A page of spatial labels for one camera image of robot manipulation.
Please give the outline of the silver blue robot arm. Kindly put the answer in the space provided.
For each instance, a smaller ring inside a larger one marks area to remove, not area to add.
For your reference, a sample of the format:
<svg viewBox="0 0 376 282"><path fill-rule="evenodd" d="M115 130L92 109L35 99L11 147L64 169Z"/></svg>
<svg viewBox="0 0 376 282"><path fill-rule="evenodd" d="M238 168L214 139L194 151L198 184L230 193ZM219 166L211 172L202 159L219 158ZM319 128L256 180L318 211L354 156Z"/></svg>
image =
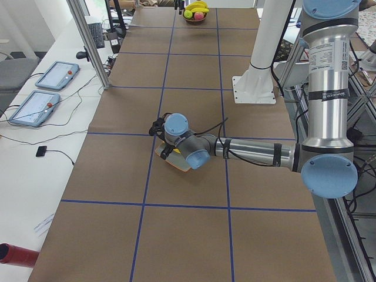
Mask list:
<svg viewBox="0 0 376 282"><path fill-rule="evenodd" d="M350 37L358 28L359 1L303 1L302 37L308 48L308 133L292 146L196 133L180 113L167 113L150 128L162 140L157 154L198 169L212 156L301 174L308 190L337 199L358 182L354 145L347 138Z"/></svg>

